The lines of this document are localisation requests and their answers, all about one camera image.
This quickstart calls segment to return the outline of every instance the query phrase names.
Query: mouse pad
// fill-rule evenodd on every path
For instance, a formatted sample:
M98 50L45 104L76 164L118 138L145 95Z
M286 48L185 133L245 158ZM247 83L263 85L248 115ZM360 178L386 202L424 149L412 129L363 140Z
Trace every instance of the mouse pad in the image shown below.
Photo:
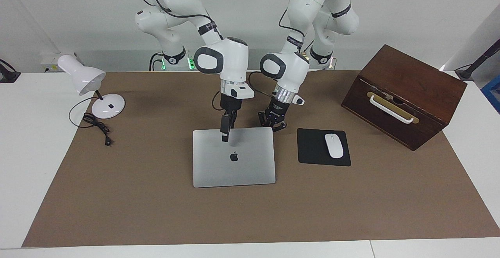
M342 143L343 156L333 158L328 151L325 135L336 134ZM325 164L350 167L347 137L344 131L297 129L298 161L305 164Z

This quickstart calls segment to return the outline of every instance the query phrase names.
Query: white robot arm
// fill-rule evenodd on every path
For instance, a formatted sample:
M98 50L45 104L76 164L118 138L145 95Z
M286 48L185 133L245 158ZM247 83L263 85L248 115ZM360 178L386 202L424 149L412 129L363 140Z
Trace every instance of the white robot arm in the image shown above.
M291 103L303 105L305 102L297 93L309 70L309 61L301 49L311 24L317 41L310 54L321 64L326 64L332 56L333 32L350 34L359 24L350 0L290 0L287 11L291 26L286 28L291 32L283 49L280 53L265 55L260 65L264 75L277 80L268 108L259 112L261 125L272 127L273 131L286 128L284 116Z
M312 26L314 44L307 53L323 69L332 58L336 34L354 33L359 26L359 17L350 0L325 0Z
M205 46L196 51L194 61L200 72L220 75L220 106L225 110L220 131L223 134L223 141L227 142L230 129L234 128L236 113L241 108L241 100L253 98L255 95L245 82L248 69L247 44L236 38L224 39L217 30L216 23L203 7L201 0L162 0L163 3L160 0L155 1L166 16L178 19L173 22L173 25L190 21L198 29L198 33L205 42ZM163 30L155 34L163 34L160 37L166 38L168 41L166 45L170 46L172 41L169 39L172 39L170 37L172 33L166 33Z
M164 5L163 0L159 0L159 4L155 0L145 0L145 2L152 7L137 12L136 24L139 30L154 36L159 41L165 68L167 70L193 68L192 62L186 58L188 52L179 34L171 30L172 27L181 25L188 19L176 18L163 12L159 7Z

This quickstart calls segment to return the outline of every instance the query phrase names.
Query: brown paper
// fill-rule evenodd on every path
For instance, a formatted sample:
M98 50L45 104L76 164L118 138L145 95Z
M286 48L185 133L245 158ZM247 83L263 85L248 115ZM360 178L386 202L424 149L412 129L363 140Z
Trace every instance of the brown paper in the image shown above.
M101 92L127 103L105 121L115 143L77 131L23 247L500 236L442 132L412 152L341 108L357 73L308 74L305 105L275 133L274 185L205 189L193 188L192 133L220 125L218 76L109 73ZM245 100L236 127L259 126L268 103ZM298 163L297 128L345 131L352 166Z

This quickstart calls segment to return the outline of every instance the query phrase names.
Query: apple logo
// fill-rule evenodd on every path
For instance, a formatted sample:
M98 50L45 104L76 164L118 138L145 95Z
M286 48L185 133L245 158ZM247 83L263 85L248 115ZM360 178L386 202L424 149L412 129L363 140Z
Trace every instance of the apple logo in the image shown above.
M238 154L236 152L231 154L229 157L230 157L231 161L238 161Z

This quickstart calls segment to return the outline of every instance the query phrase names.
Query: lamp shade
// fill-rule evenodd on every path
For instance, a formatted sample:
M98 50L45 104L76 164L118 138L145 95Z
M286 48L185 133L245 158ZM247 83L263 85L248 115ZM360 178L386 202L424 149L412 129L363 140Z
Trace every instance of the lamp shade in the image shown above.
M57 60L57 64L64 72L71 76L73 85L80 96L99 90L100 84L106 76L104 71L93 67L86 67L70 55L61 56Z

